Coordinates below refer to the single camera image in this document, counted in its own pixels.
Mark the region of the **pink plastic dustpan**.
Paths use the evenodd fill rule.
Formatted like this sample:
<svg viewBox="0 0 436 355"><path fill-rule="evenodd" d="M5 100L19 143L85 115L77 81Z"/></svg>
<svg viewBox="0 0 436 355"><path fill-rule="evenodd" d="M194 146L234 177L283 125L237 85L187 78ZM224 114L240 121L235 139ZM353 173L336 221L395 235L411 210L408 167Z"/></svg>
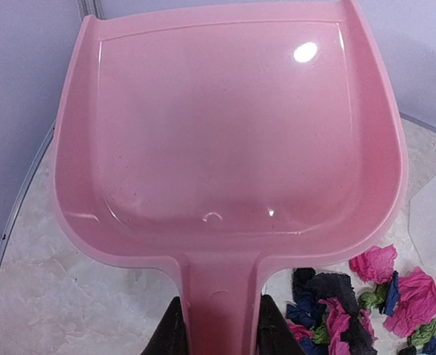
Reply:
<svg viewBox="0 0 436 355"><path fill-rule="evenodd" d="M193 354L253 354L264 283L393 224L408 157L356 1L86 16L54 134L58 222L178 286Z"/></svg>

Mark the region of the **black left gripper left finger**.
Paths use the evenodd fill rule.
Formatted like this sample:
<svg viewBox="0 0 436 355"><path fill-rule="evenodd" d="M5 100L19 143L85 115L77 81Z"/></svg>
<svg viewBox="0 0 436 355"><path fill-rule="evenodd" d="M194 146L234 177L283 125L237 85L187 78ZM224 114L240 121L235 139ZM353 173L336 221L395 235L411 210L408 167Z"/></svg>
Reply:
<svg viewBox="0 0 436 355"><path fill-rule="evenodd" d="M149 354L188 354L187 329L180 297L174 297L149 341Z"/></svg>

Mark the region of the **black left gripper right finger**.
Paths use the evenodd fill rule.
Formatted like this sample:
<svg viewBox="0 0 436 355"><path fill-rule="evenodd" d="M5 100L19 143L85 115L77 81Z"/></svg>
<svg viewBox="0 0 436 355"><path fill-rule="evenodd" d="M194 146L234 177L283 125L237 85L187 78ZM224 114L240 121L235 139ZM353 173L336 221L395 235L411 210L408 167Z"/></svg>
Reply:
<svg viewBox="0 0 436 355"><path fill-rule="evenodd" d="M298 355L303 350L290 331L273 298L261 296L257 346L260 355Z"/></svg>

